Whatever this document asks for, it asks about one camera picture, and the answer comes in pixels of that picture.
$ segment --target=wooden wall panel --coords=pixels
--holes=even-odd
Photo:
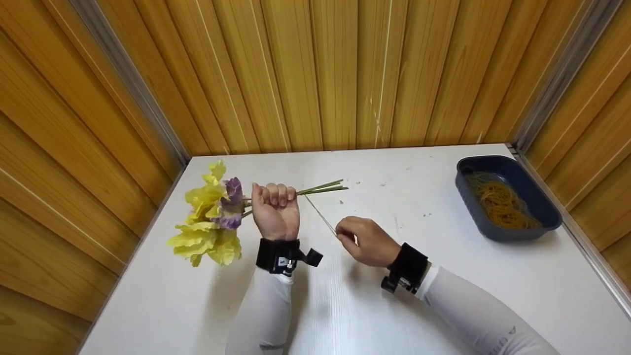
[[[0,82],[0,111],[142,235],[155,204],[3,33]]]
[[[122,272],[138,237],[0,112],[0,197]]]
[[[410,2],[392,147],[423,145],[459,4],[460,0]]]
[[[291,151],[261,3],[214,0],[213,5],[261,151]]]
[[[511,0],[462,0],[440,79],[426,145],[458,144]]]
[[[180,172],[180,165],[175,160],[167,144],[160,138],[149,121],[144,117],[136,101],[127,91],[109,59],[100,50],[91,33],[84,26],[83,21],[72,8],[69,1],[42,0],[50,15],[55,19],[61,30],[72,42],[76,51],[81,55],[92,73],[106,89],[112,100],[136,130],[143,142],[151,150],[171,180]]]
[[[315,69],[325,150],[355,149],[357,0],[312,0]]]
[[[0,21],[13,43],[159,205],[171,180],[72,43],[37,0],[0,1]]]
[[[163,0],[138,0],[135,3],[211,151],[230,154],[228,143],[223,136],[223,130],[230,128],[227,125],[220,127],[215,113],[208,104],[167,5]]]
[[[631,233],[627,234],[603,252],[603,257],[631,289]]]
[[[631,157],[627,157],[570,213],[598,250],[605,250],[631,232],[629,201]]]
[[[144,4],[142,9],[154,7],[155,2],[142,0],[137,3]],[[167,5],[230,151],[260,153],[213,4],[210,1],[167,0]]]
[[[0,200],[0,284],[92,321],[116,277]]]
[[[589,5],[99,1],[121,37],[137,37],[123,44],[139,68],[168,67],[175,83],[162,83],[194,116],[212,109],[231,153],[511,141]]]
[[[527,157],[631,286],[631,3],[622,2]]]
[[[565,208],[572,210],[631,153],[630,115],[631,76],[548,176]]]
[[[261,4],[292,150],[322,150],[309,0]]]
[[[513,0],[460,137],[461,144],[479,143],[487,135],[547,2]]]
[[[5,355],[74,354],[90,323],[0,287],[0,344]]]
[[[612,95],[622,90],[620,85],[631,73],[629,19],[631,3],[624,2],[529,150],[541,177],[552,173]],[[618,99],[624,100],[623,95],[617,94]]]
[[[590,1],[548,1],[484,143],[511,141]]]
[[[407,10],[407,0],[359,2],[357,148],[389,147]]]
[[[194,117],[186,105],[133,0],[97,0],[97,3],[162,111],[172,117],[170,123],[188,152],[193,155],[225,153],[226,142],[221,131],[210,131],[204,126],[212,124],[214,127],[216,122],[212,123],[208,117]]]

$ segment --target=plastic tray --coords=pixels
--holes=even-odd
[[[484,155],[461,159],[457,166],[456,187],[480,232],[494,241],[524,241],[537,239],[561,225],[557,208],[514,159],[501,155]],[[509,185],[526,202],[530,216],[539,220],[541,228],[508,229],[488,219],[480,202],[473,194],[465,176],[472,172],[489,172]]]

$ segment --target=arm sleeve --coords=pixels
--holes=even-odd
[[[441,267],[430,267],[416,296],[484,355],[558,355],[508,306]]]
[[[280,355],[292,315],[293,279],[256,268],[228,334],[226,355]]]

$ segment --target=black velcro strap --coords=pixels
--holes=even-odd
[[[261,238],[259,253],[256,256],[256,266],[267,270],[271,274],[291,275],[296,269],[298,261],[317,267],[322,260],[322,254],[311,249],[305,255],[300,250],[300,240],[271,241]]]
[[[427,256],[412,248],[408,243],[403,243],[396,259],[388,266],[390,275],[384,277],[381,288],[394,292],[396,286],[401,285],[409,292],[416,294],[426,268]]]

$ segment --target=white table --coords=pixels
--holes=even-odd
[[[631,322],[563,228],[527,244],[482,236],[454,185],[456,163],[511,156],[504,145],[355,150],[222,157],[227,177],[308,188],[343,178],[350,190],[313,195],[335,224],[347,215],[377,221],[434,263],[484,288],[521,315],[561,354],[628,354]],[[191,160],[148,231],[81,350],[92,354],[223,354],[230,324],[254,270],[259,235],[239,229],[243,259],[199,268],[165,245],[189,211],[184,193],[202,184],[216,157]],[[301,198],[300,238],[324,259],[297,270],[290,354],[472,354],[405,292],[390,295],[384,273],[355,263]]]

